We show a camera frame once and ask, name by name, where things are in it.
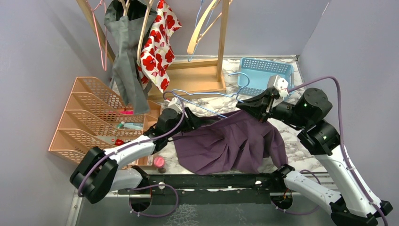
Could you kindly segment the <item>purple cloth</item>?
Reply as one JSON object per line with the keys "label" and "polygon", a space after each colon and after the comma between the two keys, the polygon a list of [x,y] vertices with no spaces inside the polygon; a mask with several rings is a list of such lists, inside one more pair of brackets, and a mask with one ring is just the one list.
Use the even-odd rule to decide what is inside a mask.
{"label": "purple cloth", "polygon": [[264,158],[276,167],[288,163],[284,140],[268,121],[245,111],[201,117],[205,125],[174,135],[179,164],[192,173],[208,175],[238,170],[257,174]]}

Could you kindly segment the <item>red poppy print cloth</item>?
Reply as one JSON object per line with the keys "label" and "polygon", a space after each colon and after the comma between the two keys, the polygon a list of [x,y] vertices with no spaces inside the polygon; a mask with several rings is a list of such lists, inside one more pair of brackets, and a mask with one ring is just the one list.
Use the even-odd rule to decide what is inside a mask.
{"label": "red poppy print cloth", "polygon": [[138,67],[142,88],[152,83],[161,93],[170,84],[168,67],[175,60],[171,36],[182,27],[172,8],[161,0],[157,4],[157,16],[150,28],[148,39],[140,55]]}

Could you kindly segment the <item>grey skirt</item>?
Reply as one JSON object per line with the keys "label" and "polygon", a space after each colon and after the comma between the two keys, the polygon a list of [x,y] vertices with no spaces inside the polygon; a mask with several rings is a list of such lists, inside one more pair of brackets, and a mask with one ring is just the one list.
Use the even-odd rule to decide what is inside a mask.
{"label": "grey skirt", "polygon": [[[131,0],[128,13],[123,16],[121,3],[118,0],[113,0],[108,6],[104,18],[105,27],[118,45],[118,52],[112,66],[112,75],[123,102],[133,107],[135,115],[150,111],[147,102],[150,87],[142,88],[137,65],[137,45],[145,11],[145,0]],[[156,16],[157,12],[151,9],[144,40],[148,38],[149,29]]]}

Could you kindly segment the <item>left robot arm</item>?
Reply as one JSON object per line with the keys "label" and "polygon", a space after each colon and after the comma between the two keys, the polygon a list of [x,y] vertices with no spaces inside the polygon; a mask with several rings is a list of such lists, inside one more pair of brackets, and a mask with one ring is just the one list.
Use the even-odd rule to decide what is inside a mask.
{"label": "left robot arm", "polygon": [[101,149],[98,146],[88,150],[70,177],[70,183],[78,190],[79,197],[85,197],[91,204],[102,200],[110,191],[131,188],[143,193],[148,181],[138,168],[123,167],[142,157],[161,151],[169,138],[180,132],[189,132],[206,124],[188,107],[181,112],[167,108],[157,122],[133,141],[123,145]]}

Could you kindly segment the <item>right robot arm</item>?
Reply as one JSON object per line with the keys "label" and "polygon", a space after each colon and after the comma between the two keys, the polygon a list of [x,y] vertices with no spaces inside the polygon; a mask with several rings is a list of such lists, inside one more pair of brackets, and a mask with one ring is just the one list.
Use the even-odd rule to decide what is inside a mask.
{"label": "right robot arm", "polygon": [[337,191],[308,179],[288,164],[273,172],[272,187],[286,188],[305,196],[324,209],[337,226],[376,226],[377,219],[388,215],[392,205],[379,199],[354,169],[335,127],[325,121],[332,109],[326,94],[317,88],[307,89],[296,104],[281,102],[274,88],[237,103],[237,107],[260,122],[273,118],[299,131],[300,143],[328,171]]}

